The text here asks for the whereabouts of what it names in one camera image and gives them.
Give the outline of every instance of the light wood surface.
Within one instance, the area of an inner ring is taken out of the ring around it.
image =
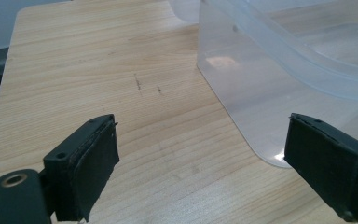
[[[121,162],[90,223],[344,223],[247,146],[197,69],[197,33],[165,0],[21,11],[0,90],[0,175],[40,171],[83,122],[113,113]]]

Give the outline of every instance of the tabletop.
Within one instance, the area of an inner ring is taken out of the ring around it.
[[[293,169],[261,161],[196,65],[198,25],[166,0],[22,10],[0,90],[0,175],[115,114],[120,163],[90,223],[344,223]]]

